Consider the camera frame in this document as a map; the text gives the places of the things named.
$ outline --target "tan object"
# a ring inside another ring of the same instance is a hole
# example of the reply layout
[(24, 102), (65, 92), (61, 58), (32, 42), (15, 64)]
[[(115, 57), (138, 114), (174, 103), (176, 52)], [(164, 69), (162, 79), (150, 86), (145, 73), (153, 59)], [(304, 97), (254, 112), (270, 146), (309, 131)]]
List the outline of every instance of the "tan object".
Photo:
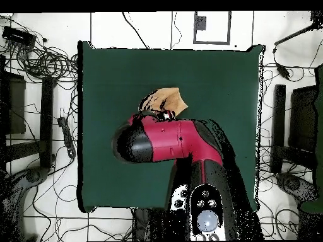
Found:
[(161, 88), (146, 96), (139, 105), (139, 111), (151, 110), (154, 112), (169, 110), (180, 114), (188, 106), (179, 93), (179, 88)]

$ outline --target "cable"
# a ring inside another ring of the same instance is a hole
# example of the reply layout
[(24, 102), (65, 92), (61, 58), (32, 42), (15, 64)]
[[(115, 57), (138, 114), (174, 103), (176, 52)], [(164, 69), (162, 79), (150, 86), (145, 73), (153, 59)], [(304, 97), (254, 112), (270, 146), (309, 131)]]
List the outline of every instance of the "cable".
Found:
[(320, 45), (322, 45), (322, 42), (323, 42), (323, 39), (320, 41), (320, 44), (319, 44), (319, 46), (317, 47), (317, 50), (316, 50), (316, 54), (315, 54), (315, 56), (314, 56), (314, 58), (313, 58), (312, 62), (310, 63), (310, 66), (309, 66), (309, 67), (311, 67), (311, 66), (312, 66), (312, 64), (313, 64), (314, 60), (316, 59), (317, 53), (319, 53)]
[(291, 82), (298, 82), (300, 80), (302, 80), (304, 78), (304, 75), (305, 75), (305, 71), (304, 71), (304, 68), (303, 67), (300, 67), (300, 66), (293, 66), (293, 68), (298, 68), (298, 69), (302, 69), (303, 71), (303, 74), (302, 74), (302, 77), (298, 80), (291, 80), (290, 78), (293, 77), (293, 74), (290, 75), (290, 73), (288, 72), (288, 70), (291, 70), (291, 69), (287, 69), (285, 66), (277, 63), (276, 61), (276, 57), (275, 57), (275, 53), (277, 51), (277, 46), (275, 46), (274, 50), (273, 50), (273, 55), (274, 55), (274, 61), (275, 61), (275, 64), (276, 64), (276, 67), (277, 67), (277, 71), (279, 72), (279, 74), (281, 76), (283, 76), (285, 79), (291, 81)]
[(125, 19), (125, 21), (130, 25), (130, 27), (132, 28), (132, 29), (134, 29), (134, 31), (137, 33), (137, 35), (138, 35), (138, 37), (139, 37), (139, 39), (140, 39), (140, 41), (144, 44), (144, 47), (146, 47), (147, 49), (150, 49), (145, 43), (144, 43), (144, 41), (143, 41), (143, 39), (140, 37), (140, 35), (139, 35), (139, 33), (137, 32), (137, 30), (135, 29), (135, 27), (133, 27), (133, 25), (127, 20), (127, 18), (126, 18), (126, 16), (124, 15), (124, 12), (122, 12), (122, 15), (123, 15), (123, 17), (124, 17), (124, 19)]
[(48, 220), (49, 220), (49, 225), (48, 225), (48, 227), (47, 227), (46, 231), (43, 233), (42, 237), (40, 238), (40, 242), (42, 242), (42, 241), (43, 241), (43, 238), (44, 238), (44, 236), (45, 236), (45, 234), (47, 233), (47, 231), (49, 230), (50, 226), (52, 225), (52, 220), (50, 220), (50, 218), (48, 218), (45, 214), (41, 213), (41, 212), (36, 208), (36, 206), (35, 206), (35, 199), (36, 199), (37, 194), (38, 194), (38, 185), (36, 186), (36, 194), (35, 194), (35, 196), (33, 197), (33, 202), (32, 202), (33, 208), (34, 208), (34, 209), (35, 209), (35, 211), (36, 211), (36, 212), (38, 212), (41, 216), (44, 216), (46, 219), (48, 219)]
[(177, 28), (175, 22), (176, 22), (176, 16), (177, 16), (177, 12), (175, 13), (175, 18), (174, 18), (174, 26), (176, 27), (176, 29), (179, 31), (180, 33), (180, 38), (179, 38), (179, 41), (177, 43), (174, 43), (174, 45), (172, 46), (172, 49), (175, 45), (177, 45), (178, 43), (180, 43), (180, 39), (182, 38), (182, 32)]

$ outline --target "black frame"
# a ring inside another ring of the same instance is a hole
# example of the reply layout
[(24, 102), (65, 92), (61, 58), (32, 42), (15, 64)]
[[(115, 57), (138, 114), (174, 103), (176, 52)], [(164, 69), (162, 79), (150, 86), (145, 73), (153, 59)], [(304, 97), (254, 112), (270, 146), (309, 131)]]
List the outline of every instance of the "black frame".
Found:
[(197, 11), (194, 13), (194, 36), (193, 36), (193, 44), (194, 45), (230, 45), (230, 38), (231, 38), (231, 17), (232, 11), (228, 11), (229, 20), (228, 20), (228, 33), (226, 37), (226, 42), (205, 42), (205, 41), (197, 41), (196, 40), (196, 32), (197, 29), (197, 20), (199, 16), (197, 15)]

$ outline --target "green backdrop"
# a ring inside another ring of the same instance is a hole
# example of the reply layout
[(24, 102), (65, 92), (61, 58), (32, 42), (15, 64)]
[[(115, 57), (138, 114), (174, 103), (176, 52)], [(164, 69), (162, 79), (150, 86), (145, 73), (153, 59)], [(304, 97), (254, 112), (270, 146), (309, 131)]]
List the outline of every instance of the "green backdrop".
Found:
[(164, 207), (173, 161), (127, 164), (114, 158), (118, 126), (158, 88), (178, 87), (189, 106), (179, 118), (219, 123), (231, 142), (254, 210), (259, 56), (208, 50), (93, 49), (83, 42), (85, 207)]

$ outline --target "grey sphere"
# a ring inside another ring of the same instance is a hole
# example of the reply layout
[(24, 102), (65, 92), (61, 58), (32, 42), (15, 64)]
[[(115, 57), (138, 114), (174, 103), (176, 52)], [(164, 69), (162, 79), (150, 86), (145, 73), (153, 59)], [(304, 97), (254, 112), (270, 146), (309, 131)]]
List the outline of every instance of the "grey sphere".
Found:
[(197, 217), (197, 226), (203, 232), (214, 231), (218, 227), (218, 216), (211, 210), (203, 210)]

